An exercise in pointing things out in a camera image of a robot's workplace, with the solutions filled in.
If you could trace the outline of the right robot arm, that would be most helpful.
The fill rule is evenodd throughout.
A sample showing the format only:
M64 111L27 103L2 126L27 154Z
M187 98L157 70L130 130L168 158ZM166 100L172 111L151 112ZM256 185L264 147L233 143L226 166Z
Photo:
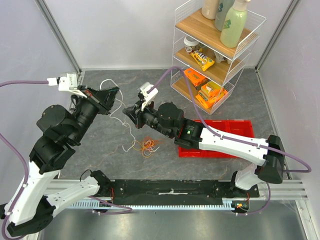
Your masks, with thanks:
M154 109L152 103L142 107L142 103L137 102L122 112L137 129L147 125L184 149L220 152L249 161L251 164L248 167L235 171L232 176L229 191L235 197L242 196L260 182L283 182L284 147L276 135L270 135L267 139L250 138L216 130L185 118L184 111L173 102L165 102L158 109Z

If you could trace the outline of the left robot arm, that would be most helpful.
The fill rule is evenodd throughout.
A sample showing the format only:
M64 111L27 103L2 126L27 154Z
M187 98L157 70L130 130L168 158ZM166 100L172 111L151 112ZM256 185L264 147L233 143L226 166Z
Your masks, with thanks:
M68 189L45 194L48 185L75 153L73 147L80 146L95 117L110 113L120 90L118 87L95 90L83 85L77 89L82 96L72 95L76 102L74 112L58 104L51 105L36 123L42 136L29 154L26 176L10 202L0 206L0 217L4 220L2 233L9 233L5 239L19 240L40 232L73 203L89 196L104 197L111 191L110 179L95 170Z

